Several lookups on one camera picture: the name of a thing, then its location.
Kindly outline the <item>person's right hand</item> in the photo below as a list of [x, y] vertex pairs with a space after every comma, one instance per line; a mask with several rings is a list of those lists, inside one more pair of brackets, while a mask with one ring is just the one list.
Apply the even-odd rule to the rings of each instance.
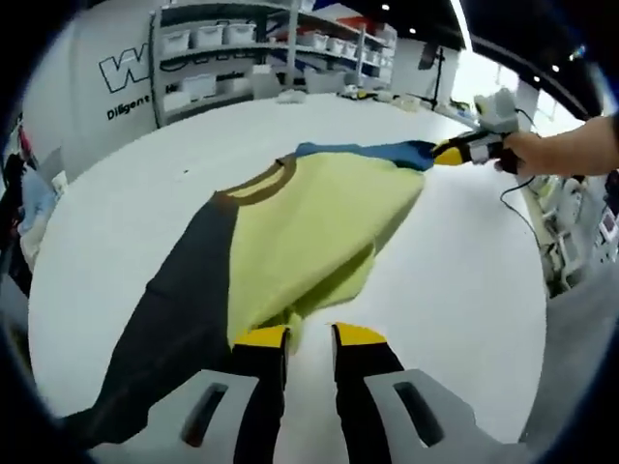
[[494, 169], [520, 176], [542, 173], [543, 140], [533, 132], [519, 131], [503, 138], [501, 156], [495, 160]]

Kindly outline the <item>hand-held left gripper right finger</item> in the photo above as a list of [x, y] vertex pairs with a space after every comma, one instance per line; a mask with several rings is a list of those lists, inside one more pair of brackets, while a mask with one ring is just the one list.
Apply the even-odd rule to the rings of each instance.
[[419, 369], [406, 369], [386, 338], [332, 325], [337, 412], [351, 463], [476, 463], [472, 408]]

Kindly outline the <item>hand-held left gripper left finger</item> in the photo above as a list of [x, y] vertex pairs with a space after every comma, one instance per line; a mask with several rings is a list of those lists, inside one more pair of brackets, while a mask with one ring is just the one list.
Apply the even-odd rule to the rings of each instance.
[[98, 463], [270, 463], [284, 411], [289, 329], [238, 338], [225, 372], [203, 370], [156, 403], [145, 429], [90, 450]]

